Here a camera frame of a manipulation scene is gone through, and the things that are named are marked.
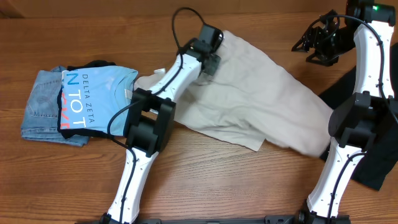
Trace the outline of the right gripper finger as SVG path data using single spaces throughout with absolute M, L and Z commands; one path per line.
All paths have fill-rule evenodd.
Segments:
M 328 60 L 319 58 L 319 56 L 320 55 L 315 52 L 306 58 L 306 62 L 322 66 L 331 66 L 331 63 Z
M 303 36 L 293 47 L 293 52 L 309 52 L 311 47 L 311 42 L 305 36 Z

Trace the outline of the beige khaki shorts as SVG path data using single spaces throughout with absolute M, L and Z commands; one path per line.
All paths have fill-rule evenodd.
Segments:
M 175 121 L 202 134 L 258 151 L 264 141 L 319 157 L 330 143 L 332 110 L 263 51 L 229 31 L 211 78 L 179 98 Z

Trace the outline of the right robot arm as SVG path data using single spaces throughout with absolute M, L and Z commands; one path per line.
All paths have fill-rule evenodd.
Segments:
M 317 185 L 286 223 L 350 223 L 338 208 L 352 173 L 397 122 L 389 59 L 395 24 L 394 6 L 348 1 L 345 14 L 331 10 L 320 16 L 292 47 L 294 52 L 314 49 L 306 61 L 323 66 L 356 49 L 356 79 L 353 94 L 330 116 L 330 150 Z

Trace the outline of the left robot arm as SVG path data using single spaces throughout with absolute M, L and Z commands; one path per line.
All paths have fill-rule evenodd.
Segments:
M 149 90 L 137 88 L 124 125 L 126 161 L 118 191 L 100 223 L 136 223 L 141 195 L 155 158 L 166 147 L 174 127 L 176 102 L 202 73 L 214 75 L 220 63 L 216 51 L 223 32 L 204 24 L 198 38 L 179 47 L 171 68 Z

